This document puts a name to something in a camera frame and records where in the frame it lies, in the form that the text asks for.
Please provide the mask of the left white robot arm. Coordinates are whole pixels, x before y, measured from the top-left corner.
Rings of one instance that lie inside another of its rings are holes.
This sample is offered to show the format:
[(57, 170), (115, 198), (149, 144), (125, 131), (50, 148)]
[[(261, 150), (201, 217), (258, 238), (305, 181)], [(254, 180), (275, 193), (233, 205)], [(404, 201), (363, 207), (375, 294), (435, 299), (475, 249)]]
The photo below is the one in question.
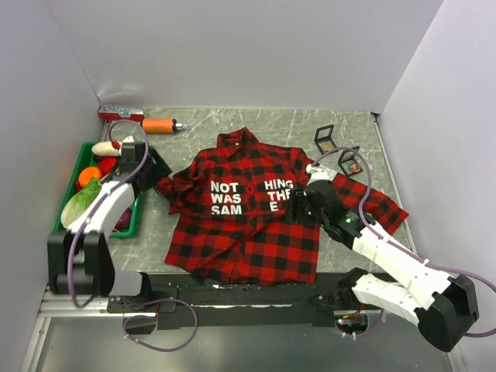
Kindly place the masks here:
[(82, 216), (64, 231), (51, 233), (47, 240), (50, 290), (69, 295), (75, 308), (90, 303), (78, 301), (78, 295), (93, 299), (111, 294), (115, 268), (108, 239), (112, 230), (141, 194), (171, 173), (146, 140), (123, 142), (120, 152), (119, 162)]

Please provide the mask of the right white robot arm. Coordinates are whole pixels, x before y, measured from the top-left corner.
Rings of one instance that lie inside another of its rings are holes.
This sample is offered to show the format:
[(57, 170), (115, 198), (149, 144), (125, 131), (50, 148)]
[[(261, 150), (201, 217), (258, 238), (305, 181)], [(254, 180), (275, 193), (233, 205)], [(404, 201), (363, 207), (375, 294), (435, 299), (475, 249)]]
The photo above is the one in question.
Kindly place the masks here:
[(318, 225), (338, 243), (374, 262), (392, 281), (355, 268), (339, 283), (346, 308), (373, 305), (417, 327), (436, 349), (451, 351), (478, 320), (473, 281), (430, 267), (389, 235), (359, 207), (347, 208), (328, 181), (311, 182), (290, 193), (286, 216), (293, 223)]

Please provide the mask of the red black plaid shirt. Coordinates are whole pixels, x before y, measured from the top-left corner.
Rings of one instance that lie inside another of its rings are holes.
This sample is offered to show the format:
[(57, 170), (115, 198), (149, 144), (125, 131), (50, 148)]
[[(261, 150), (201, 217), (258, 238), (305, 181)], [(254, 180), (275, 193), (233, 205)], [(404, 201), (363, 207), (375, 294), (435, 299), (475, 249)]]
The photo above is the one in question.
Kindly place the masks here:
[(225, 283), (314, 282), (319, 227), (285, 218), (310, 163), (304, 150), (262, 143), (245, 128), (219, 135), (157, 184), (179, 216), (165, 263)]

